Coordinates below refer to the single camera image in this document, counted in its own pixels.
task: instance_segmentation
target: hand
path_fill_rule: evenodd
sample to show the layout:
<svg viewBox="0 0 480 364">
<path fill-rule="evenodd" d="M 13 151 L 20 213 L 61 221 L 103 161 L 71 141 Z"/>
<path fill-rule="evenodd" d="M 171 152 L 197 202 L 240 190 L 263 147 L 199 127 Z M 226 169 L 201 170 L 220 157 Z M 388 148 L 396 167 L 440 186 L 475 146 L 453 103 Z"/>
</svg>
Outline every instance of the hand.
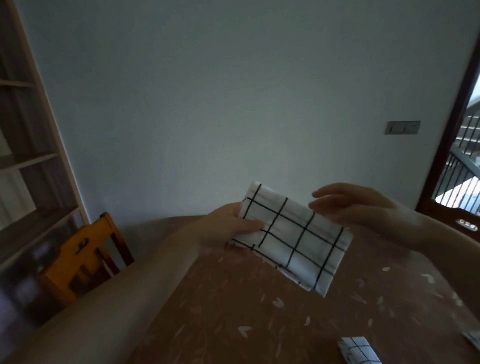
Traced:
<svg viewBox="0 0 480 364">
<path fill-rule="evenodd" d="M 362 225 L 407 248 L 418 250 L 429 218 L 380 192 L 348 183 L 334 183 L 312 193 L 309 207 L 339 224 Z"/>
<path fill-rule="evenodd" d="M 223 245 L 237 234 L 258 231 L 264 223 L 238 217 L 241 202 L 223 205 L 207 216 L 186 226 L 183 233 L 202 245 Z"/>
</svg>

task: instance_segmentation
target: forearm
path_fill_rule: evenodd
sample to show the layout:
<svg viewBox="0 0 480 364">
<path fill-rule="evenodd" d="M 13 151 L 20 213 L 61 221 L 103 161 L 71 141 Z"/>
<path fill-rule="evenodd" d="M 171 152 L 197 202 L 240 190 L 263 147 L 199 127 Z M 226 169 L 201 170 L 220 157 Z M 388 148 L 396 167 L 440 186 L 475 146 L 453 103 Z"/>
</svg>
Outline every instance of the forearm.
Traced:
<svg viewBox="0 0 480 364">
<path fill-rule="evenodd" d="M 5 363 L 125 362 L 198 254 L 195 239 L 170 236 L 50 320 Z"/>
<path fill-rule="evenodd" d="M 420 252 L 427 256 L 480 319 L 480 244 L 468 236 L 428 218 Z"/>
</svg>

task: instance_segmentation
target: left hand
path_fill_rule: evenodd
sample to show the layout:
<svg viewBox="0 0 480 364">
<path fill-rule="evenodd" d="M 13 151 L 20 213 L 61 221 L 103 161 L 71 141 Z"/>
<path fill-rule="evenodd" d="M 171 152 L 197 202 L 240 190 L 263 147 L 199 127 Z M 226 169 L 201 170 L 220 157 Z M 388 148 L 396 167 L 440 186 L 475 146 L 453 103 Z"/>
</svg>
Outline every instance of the left hand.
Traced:
<svg viewBox="0 0 480 364">
<path fill-rule="evenodd" d="M 197 239 L 201 245 L 222 246 L 237 234 L 262 229 L 258 220 L 239 218 L 241 202 L 223 205 L 207 216 L 187 225 L 181 232 Z"/>
</svg>

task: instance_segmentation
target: right hand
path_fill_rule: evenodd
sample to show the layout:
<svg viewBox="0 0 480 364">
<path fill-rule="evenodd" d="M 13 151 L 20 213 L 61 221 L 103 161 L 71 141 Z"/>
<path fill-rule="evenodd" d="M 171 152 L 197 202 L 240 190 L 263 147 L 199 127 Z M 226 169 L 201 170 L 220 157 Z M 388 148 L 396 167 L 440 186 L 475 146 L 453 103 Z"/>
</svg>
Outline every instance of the right hand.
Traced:
<svg viewBox="0 0 480 364">
<path fill-rule="evenodd" d="M 362 225 L 384 238 L 419 250 L 429 219 L 380 192 L 349 183 L 334 183 L 312 193 L 309 208 L 344 226 Z"/>
</svg>

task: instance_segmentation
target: folded cloth napkin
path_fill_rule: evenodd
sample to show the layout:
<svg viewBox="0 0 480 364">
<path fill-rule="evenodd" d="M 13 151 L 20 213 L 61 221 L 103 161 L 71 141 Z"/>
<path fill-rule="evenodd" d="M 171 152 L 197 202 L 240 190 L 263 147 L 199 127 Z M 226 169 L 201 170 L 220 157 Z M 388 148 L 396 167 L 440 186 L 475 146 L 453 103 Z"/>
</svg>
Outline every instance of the folded cloth napkin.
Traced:
<svg viewBox="0 0 480 364">
<path fill-rule="evenodd" d="M 239 216 L 265 223 L 231 244 L 253 250 L 304 289 L 325 297 L 353 235 L 308 207 L 253 182 Z"/>
<path fill-rule="evenodd" d="M 377 354 L 363 336 L 342 338 L 338 342 L 338 347 L 349 364 L 381 364 Z"/>
<path fill-rule="evenodd" d="M 464 332 L 463 334 L 478 350 L 480 350 L 480 331 Z"/>
</svg>

